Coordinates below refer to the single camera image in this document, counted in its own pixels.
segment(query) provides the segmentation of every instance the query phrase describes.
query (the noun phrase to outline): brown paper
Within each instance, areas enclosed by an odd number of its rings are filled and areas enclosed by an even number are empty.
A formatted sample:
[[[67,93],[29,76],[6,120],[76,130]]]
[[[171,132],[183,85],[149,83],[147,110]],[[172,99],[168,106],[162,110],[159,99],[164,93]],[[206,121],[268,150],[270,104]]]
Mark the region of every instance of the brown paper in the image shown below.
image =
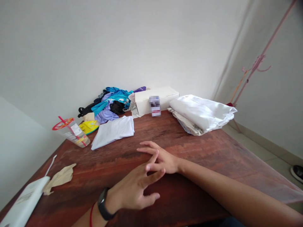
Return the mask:
[[[95,113],[88,113],[82,117],[83,121],[94,121]]]
[[[43,193],[44,195],[50,195],[53,193],[51,192],[51,188],[55,186],[59,186],[62,184],[65,184],[67,182],[70,182],[73,178],[73,167],[76,165],[76,163],[64,167],[61,171],[56,173],[53,178],[50,180],[50,182],[45,186]]]

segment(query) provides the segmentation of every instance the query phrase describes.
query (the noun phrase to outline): yellow packet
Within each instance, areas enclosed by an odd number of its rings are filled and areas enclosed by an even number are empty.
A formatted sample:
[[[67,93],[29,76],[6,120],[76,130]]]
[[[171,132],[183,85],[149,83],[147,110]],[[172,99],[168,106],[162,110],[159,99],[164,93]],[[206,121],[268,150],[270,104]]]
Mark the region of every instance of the yellow packet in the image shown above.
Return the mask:
[[[95,131],[99,126],[95,125],[97,121],[84,121],[83,123],[81,123],[79,125],[79,127],[82,129],[82,131],[88,135],[90,133],[92,133],[93,131]]]

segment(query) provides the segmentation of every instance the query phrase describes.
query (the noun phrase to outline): purple clothing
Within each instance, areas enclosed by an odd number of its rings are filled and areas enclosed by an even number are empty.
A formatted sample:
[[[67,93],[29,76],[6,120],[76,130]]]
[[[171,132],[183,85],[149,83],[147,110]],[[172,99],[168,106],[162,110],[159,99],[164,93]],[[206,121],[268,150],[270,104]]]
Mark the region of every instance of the purple clothing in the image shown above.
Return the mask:
[[[111,103],[113,103],[113,101],[108,101],[106,107],[95,117],[95,120],[97,120],[100,124],[104,124],[109,120],[112,121],[119,118],[117,114],[110,111]]]
[[[140,87],[137,90],[135,90],[134,93],[140,92],[140,91],[145,91],[145,90],[146,90],[146,87]]]
[[[107,93],[106,95],[103,96],[102,98],[102,102],[105,101],[106,99],[108,99],[111,95],[113,94],[113,92]]]

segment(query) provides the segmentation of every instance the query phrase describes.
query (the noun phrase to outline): cardboard box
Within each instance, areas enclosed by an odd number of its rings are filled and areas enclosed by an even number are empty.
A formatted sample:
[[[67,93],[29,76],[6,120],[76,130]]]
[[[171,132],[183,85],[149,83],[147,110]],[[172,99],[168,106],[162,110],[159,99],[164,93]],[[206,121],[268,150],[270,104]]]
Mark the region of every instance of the cardboard box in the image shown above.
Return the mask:
[[[150,96],[159,96],[161,111],[166,110],[169,107],[169,102],[179,97],[179,92],[175,91],[171,87],[156,88],[135,93],[135,101],[139,115],[151,113],[149,105]]]

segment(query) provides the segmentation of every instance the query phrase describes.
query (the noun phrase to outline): wooden table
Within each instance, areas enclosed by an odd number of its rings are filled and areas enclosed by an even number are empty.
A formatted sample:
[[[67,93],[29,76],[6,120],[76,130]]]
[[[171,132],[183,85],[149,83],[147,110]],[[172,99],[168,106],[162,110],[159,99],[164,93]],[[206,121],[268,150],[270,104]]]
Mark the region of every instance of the wooden table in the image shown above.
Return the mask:
[[[134,128],[133,137],[95,151],[90,145],[79,148],[64,141],[54,152],[58,156],[48,175],[52,177],[63,167],[77,163],[73,179],[53,188],[53,194],[42,196],[26,226],[71,226],[97,201],[105,186],[113,186],[133,168],[150,159],[148,154],[136,151],[139,143],[145,140],[152,140],[178,157],[250,185],[284,203],[303,201],[303,192],[298,187],[222,130],[201,137],[192,136],[168,111],[162,111],[161,117],[148,114],[136,118]],[[96,132],[89,135],[91,141],[95,135]],[[44,176],[52,157],[28,183]],[[20,192],[1,211],[0,220]],[[159,192],[161,198],[141,211],[120,210],[107,226],[187,226],[229,216],[212,197],[179,174],[166,174],[145,192]]]

